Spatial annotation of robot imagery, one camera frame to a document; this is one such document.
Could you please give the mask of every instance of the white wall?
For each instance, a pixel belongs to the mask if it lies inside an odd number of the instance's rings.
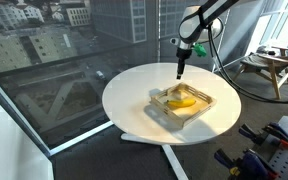
[[[51,162],[0,106],[0,180],[53,180]]]
[[[90,13],[87,8],[66,9],[71,26],[84,26],[90,24]]]
[[[44,22],[40,9],[32,7],[32,6],[27,6],[24,10],[27,11],[26,13],[27,18],[37,18],[40,21]]]
[[[16,7],[13,7],[13,6],[11,6],[10,9],[14,12],[15,19],[17,19],[17,21],[20,24],[23,24],[23,23],[27,22],[26,15],[25,15],[25,13],[24,13],[24,11],[22,9],[18,9]]]

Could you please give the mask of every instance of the floor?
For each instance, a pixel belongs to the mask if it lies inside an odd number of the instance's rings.
[[[270,83],[255,74],[242,74],[236,81],[243,88],[274,99]],[[281,87],[283,100],[288,100],[288,85]],[[268,122],[278,122],[288,116],[288,104],[258,102],[240,95],[242,112],[237,123],[211,141],[172,146],[190,180],[226,179],[228,170],[214,158],[222,148],[231,158],[243,155],[254,144],[238,133],[247,123],[254,130]],[[177,179],[160,146],[122,141],[122,131],[110,128],[52,157],[56,180],[172,180]]]

